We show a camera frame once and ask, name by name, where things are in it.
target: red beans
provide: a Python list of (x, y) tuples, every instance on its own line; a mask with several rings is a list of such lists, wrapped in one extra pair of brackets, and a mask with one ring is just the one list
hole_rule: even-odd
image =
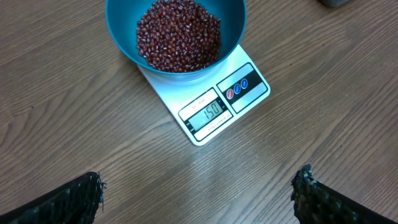
[(201, 70), (218, 58), (220, 22), (193, 0), (158, 0), (137, 22), (136, 47), (155, 69)]

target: teal bowl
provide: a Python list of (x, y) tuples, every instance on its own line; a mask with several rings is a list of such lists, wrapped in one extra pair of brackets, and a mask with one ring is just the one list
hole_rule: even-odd
[(105, 16), (108, 29), (120, 50), (141, 67), (155, 73), (192, 75), (204, 72), (226, 59), (243, 37), (248, 17), (245, 0), (195, 0), (195, 2), (200, 3), (209, 10), (210, 14), (221, 19), (220, 32), (223, 45), (221, 46), (218, 60), (209, 67), (194, 72), (172, 73), (156, 70), (138, 55), (138, 50), (136, 49), (137, 21), (152, 6), (153, 2), (152, 0), (106, 0)]

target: scale buttons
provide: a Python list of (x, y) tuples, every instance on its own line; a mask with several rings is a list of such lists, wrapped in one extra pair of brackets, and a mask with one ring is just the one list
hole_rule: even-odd
[(242, 79), (242, 81), (241, 81), (241, 86), (242, 86), (242, 89), (245, 89), (245, 88), (247, 88), (248, 87), (248, 80), (247, 79)]
[(227, 92), (226, 92), (226, 97), (227, 97), (227, 99), (232, 99), (232, 97), (234, 97), (234, 91), (232, 90), (232, 89), (229, 89)]
[(235, 92), (235, 94), (239, 94), (241, 92), (241, 85), (235, 84), (234, 92)]

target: table surface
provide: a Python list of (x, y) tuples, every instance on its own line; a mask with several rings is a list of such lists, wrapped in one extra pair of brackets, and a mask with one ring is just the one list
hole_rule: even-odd
[(203, 147), (115, 46), (104, 1), (0, 1), (0, 213), (94, 170), (96, 223), (298, 223), (309, 162), (398, 221), (398, 1), (248, 0), (241, 45), (272, 93)]

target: white kitchen scale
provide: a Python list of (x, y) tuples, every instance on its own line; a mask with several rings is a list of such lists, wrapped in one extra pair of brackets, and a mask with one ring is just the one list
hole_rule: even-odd
[(206, 144), (271, 92), (240, 45), (219, 65), (193, 75), (171, 76), (139, 69), (197, 146)]

